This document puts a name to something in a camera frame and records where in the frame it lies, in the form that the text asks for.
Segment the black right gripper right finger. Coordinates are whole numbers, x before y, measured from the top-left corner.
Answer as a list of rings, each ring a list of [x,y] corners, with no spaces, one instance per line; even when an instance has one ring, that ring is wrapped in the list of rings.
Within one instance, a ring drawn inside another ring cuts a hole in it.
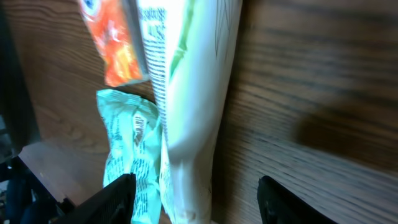
[[[257,201],[263,224],[336,224],[273,178],[259,179]]]

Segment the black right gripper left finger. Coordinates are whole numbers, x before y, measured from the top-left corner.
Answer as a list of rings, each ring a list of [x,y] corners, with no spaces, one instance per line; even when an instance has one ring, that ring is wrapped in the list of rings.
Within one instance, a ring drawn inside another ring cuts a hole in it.
[[[55,224],[130,224],[135,195],[136,176],[123,174]]]

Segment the teal tissue pack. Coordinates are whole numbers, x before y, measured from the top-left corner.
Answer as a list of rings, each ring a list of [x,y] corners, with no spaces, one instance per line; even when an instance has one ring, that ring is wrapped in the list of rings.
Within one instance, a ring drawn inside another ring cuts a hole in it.
[[[156,105],[139,95],[112,89],[97,91],[96,100],[109,141],[103,187],[123,174],[135,174],[131,223],[158,223],[162,126]]]

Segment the white tube with gold cap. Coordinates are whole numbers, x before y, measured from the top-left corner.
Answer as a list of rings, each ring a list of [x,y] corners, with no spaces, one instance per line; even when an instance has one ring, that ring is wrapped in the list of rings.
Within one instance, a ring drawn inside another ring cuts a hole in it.
[[[141,0],[137,5],[163,128],[164,209],[172,223],[209,223],[213,156],[243,3]]]

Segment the orange tissue pack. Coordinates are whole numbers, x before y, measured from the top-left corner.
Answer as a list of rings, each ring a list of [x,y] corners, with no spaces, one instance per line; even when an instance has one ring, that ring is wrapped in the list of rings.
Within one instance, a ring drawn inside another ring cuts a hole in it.
[[[79,0],[80,14],[104,60],[104,82],[111,87],[149,79],[139,63],[122,0]]]

